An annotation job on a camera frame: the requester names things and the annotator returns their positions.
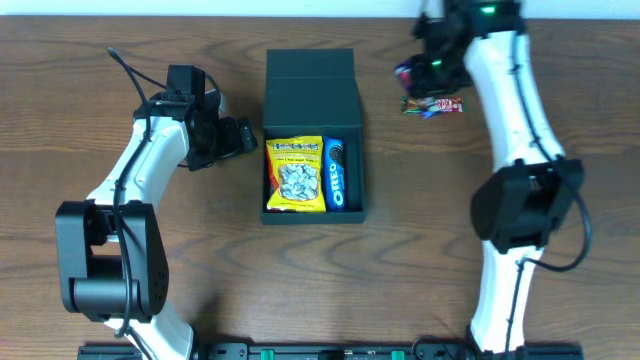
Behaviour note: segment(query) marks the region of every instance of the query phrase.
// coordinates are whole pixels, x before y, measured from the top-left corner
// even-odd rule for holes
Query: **robotic arm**
[[[137,71],[115,50],[109,52],[141,93],[132,75]],[[206,93],[205,78],[216,87]],[[84,202],[60,206],[56,237],[62,298],[68,311],[119,330],[146,358],[182,360],[192,355],[194,331],[166,300],[169,269],[155,210],[181,161],[195,171],[253,151],[257,141],[246,119],[220,118],[224,99],[202,70],[169,66],[165,90],[148,102],[141,93],[143,104],[134,112],[127,148]],[[122,235],[118,221],[124,228]],[[124,242],[123,256],[93,253],[92,246],[107,241],[120,242],[121,249]]]
[[[481,354],[523,347],[522,323],[535,264],[557,230],[584,172],[564,151],[542,108],[529,60],[529,38],[518,1],[445,1],[445,19],[419,19],[414,35],[425,53],[409,60],[410,93],[428,97],[473,84],[491,137],[494,176],[474,195],[471,217],[483,240],[480,299],[469,332]]]

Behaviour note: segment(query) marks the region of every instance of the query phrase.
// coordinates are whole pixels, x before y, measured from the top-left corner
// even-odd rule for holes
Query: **oreo package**
[[[343,212],[346,205],[342,140],[324,136],[323,182],[327,211]]]

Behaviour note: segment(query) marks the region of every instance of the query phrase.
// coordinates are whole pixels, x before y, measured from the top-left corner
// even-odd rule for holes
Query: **dark green box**
[[[270,184],[265,149],[263,224],[359,224],[364,221],[362,113],[352,49],[268,50],[262,127],[265,141],[303,135],[342,140],[347,200],[342,213],[267,212]]]

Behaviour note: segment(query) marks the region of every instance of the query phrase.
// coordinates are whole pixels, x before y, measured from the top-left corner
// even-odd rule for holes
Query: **white wall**
[[[415,17],[422,0],[0,0],[0,15]],[[431,0],[439,16],[441,0]],[[640,0],[525,0],[530,18],[640,19]]]

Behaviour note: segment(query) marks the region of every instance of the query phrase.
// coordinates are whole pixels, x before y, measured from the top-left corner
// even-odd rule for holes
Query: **candy wrapper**
[[[344,149],[342,141],[324,137],[323,179],[327,195],[327,211],[343,212],[346,206],[344,182]]]
[[[409,66],[409,63],[403,62],[399,64],[396,66],[394,73],[398,80],[400,80],[402,86],[404,86],[405,90],[411,92],[411,89],[413,88],[413,81],[411,80],[411,66]]]
[[[267,140],[273,194],[268,210],[325,212],[320,182],[322,136]]]
[[[462,97],[436,99],[432,97],[424,99],[402,97],[402,112],[405,114],[422,114],[427,119],[432,116],[449,113],[463,112]]]

